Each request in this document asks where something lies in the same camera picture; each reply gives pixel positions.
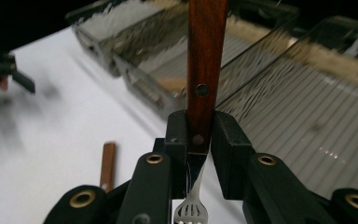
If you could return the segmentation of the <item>wooden-handled table knife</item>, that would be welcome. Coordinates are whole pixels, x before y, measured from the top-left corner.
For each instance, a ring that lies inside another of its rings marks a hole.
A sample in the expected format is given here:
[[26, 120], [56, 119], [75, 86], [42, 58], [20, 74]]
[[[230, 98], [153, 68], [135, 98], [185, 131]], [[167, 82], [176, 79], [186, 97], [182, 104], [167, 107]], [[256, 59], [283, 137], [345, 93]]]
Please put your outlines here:
[[116, 143], [106, 142], [103, 144], [102, 165], [100, 174], [100, 187], [109, 192], [113, 189], [116, 159]]

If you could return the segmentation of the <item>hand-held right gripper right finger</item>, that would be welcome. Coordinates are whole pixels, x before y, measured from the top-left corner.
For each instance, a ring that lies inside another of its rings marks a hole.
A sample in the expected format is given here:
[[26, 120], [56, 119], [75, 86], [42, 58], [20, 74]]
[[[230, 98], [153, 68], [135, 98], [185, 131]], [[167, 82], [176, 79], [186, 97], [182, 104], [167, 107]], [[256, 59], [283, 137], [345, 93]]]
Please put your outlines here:
[[223, 197], [241, 200], [248, 181], [249, 160], [255, 151], [231, 115], [215, 112], [211, 151]]

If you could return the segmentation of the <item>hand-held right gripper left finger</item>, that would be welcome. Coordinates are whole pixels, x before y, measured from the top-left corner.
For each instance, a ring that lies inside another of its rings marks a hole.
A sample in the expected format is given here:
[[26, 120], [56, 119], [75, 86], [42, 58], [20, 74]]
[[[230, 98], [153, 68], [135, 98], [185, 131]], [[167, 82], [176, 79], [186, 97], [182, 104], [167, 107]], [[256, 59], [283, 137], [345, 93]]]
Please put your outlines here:
[[187, 126], [186, 112], [179, 110], [168, 116], [164, 138], [155, 140], [154, 152], [163, 152], [172, 163], [172, 198], [183, 199], [187, 195]]

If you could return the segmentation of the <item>clear brown plastic bin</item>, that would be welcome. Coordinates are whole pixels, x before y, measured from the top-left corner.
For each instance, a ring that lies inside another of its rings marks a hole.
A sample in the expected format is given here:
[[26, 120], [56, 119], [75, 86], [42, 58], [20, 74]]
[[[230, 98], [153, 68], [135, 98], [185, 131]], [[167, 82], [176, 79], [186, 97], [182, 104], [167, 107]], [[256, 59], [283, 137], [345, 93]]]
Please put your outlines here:
[[[216, 103], [247, 84], [289, 46], [295, 12], [242, 8], [227, 18]], [[118, 71], [137, 97], [161, 118], [186, 107], [187, 18], [175, 9], [150, 25], [115, 56]]]
[[231, 67], [218, 110], [310, 190], [358, 189], [358, 21], [332, 17], [300, 38], [276, 29]]
[[187, 19], [186, 0], [97, 0], [65, 15], [82, 49], [117, 77], [115, 57], [157, 45]]

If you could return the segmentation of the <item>wooden-handled fork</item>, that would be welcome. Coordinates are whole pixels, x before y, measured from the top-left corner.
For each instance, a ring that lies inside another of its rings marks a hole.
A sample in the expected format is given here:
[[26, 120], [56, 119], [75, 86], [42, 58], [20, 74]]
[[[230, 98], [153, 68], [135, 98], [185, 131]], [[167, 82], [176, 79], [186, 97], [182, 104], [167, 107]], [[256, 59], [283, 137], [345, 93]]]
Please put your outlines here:
[[229, 0], [188, 0], [186, 126], [189, 193], [175, 208], [174, 224], [207, 224], [208, 211], [200, 200], [219, 74]]

